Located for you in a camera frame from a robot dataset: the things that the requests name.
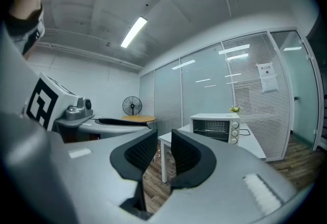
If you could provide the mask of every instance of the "fan stand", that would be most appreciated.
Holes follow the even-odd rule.
[[[135,107],[135,105],[134,105],[134,104],[131,104],[131,108],[132,108],[132,116],[134,116],[134,107]]]

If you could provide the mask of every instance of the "round table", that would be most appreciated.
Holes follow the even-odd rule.
[[[124,116],[122,120],[133,121],[133,122],[152,122],[156,120],[153,116]]]

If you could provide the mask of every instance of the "oven door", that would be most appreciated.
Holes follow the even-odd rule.
[[[228,142],[229,121],[193,120],[193,133]]]

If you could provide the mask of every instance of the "white table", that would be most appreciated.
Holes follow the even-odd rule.
[[[179,130],[184,130],[190,132],[190,125],[186,125]],[[253,155],[257,156],[259,159],[266,160],[266,155],[264,154],[260,144],[253,135],[251,129],[246,125],[246,123],[241,123],[240,134],[249,134],[248,136],[240,136],[239,147],[250,151]],[[162,182],[167,182],[167,147],[171,147],[172,143],[172,133],[167,133],[158,137],[161,141],[161,173]]]

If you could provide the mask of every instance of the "table leg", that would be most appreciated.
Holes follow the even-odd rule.
[[[167,145],[161,141],[161,174],[162,174],[162,182],[167,182]]]

